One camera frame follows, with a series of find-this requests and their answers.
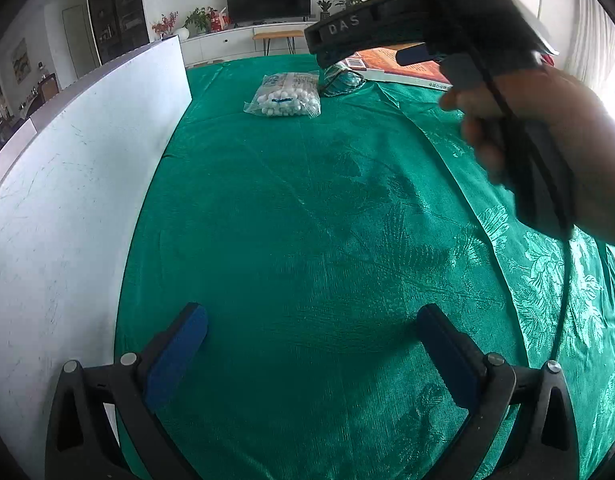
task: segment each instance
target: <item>white door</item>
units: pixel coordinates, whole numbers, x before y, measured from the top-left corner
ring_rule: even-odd
[[[90,42],[87,39],[83,6],[76,5],[63,9],[63,25],[76,76],[81,78],[96,68]]]

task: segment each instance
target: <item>curtain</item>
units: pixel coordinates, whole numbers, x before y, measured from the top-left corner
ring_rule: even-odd
[[[565,71],[601,92],[615,65],[615,25],[598,0],[579,0],[579,18]]]

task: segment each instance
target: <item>white cabinet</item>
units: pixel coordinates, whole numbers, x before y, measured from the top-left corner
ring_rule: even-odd
[[[254,52],[254,40],[252,29],[226,30],[214,34],[208,34],[200,38],[203,59],[216,59],[224,56],[237,56]]]
[[[203,61],[203,51],[200,49],[200,38],[181,42],[180,51],[183,54],[183,63],[185,63],[186,66]]]

